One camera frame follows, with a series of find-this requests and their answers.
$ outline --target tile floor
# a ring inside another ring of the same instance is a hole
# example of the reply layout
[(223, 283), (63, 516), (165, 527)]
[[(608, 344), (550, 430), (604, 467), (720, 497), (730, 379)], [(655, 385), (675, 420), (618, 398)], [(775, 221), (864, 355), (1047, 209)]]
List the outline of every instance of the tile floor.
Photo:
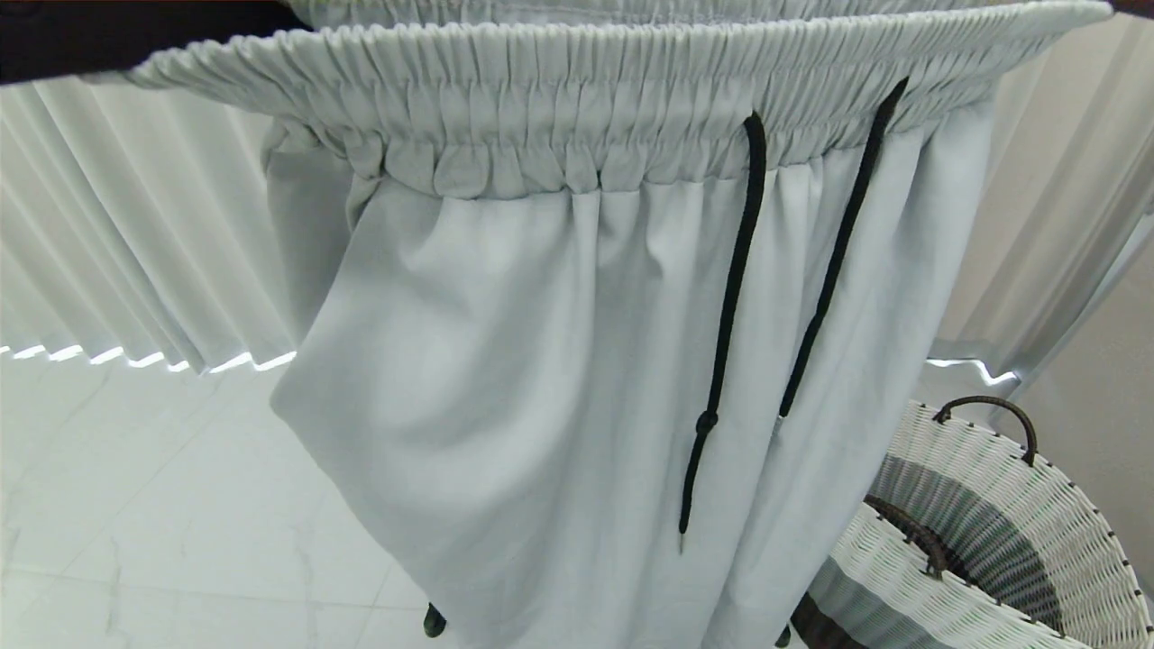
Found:
[(278, 374), (0, 358), (0, 647), (452, 649), (269, 412)]

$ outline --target white curtain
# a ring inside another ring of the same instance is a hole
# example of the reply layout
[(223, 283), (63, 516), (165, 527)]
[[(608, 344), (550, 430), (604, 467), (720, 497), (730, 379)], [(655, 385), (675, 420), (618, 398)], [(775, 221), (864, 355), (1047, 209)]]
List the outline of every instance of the white curtain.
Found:
[(268, 118), (75, 79), (5, 88), (0, 114), (5, 346), (196, 370), (291, 351)]
[(987, 189), (935, 343), (1027, 378), (1154, 195), (1154, 22), (1078, 30), (1003, 80)]
[[(1154, 191), (1149, 61), (1154, 22), (1118, 16), (1004, 80), (936, 358), (1028, 375), (1085, 311)], [(0, 345), (197, 370), (292, 351), (267, 118), (76, 80), (5, 88), (0, 114)]]

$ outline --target gathered fabric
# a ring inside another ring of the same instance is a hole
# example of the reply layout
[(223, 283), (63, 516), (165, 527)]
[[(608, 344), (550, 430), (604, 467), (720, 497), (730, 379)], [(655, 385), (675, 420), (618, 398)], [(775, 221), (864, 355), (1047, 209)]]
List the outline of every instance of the gathered fabric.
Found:
[(929, 350), (995, 82), (1109, 8), (561, 5), (300, 2), (122, 79), (276, 117), (273, 409), (463, 648), (766, 647)]

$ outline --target brown stripe on basket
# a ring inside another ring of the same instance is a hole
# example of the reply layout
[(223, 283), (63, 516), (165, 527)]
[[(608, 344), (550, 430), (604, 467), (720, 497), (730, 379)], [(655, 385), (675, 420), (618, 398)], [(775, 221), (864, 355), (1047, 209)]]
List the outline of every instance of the brown stripe on basket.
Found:
[[(829, 617), (823, 605), (838, 611), (840, 619)], [(950, 649), (832, 559), (826, 559), (789, 621), (811, 649)]]
[(1062, 605), (1018, 525), (974, 490), (922, 464), (886, 455), (870, 493), (906, 510), (946, 547), (951, 572), (1062, 633)]

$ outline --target laundry basket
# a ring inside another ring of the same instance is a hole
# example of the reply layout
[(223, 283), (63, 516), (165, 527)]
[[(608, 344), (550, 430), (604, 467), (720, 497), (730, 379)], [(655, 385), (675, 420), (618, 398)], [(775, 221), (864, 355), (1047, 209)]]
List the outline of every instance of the laundry basket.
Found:
[[(1027, 446), (952, 419), (967, 403), (1009, 409)], [(794, 614), (811, 648), (1154, 647), (1115, 534), (1037, 455), (1018, 406), (980, 396), (935, 413), (912, 403), (870, 493), (926, 529), (946, 570), (927, 576), (924, 552), (906, 534), (859, 512)]]

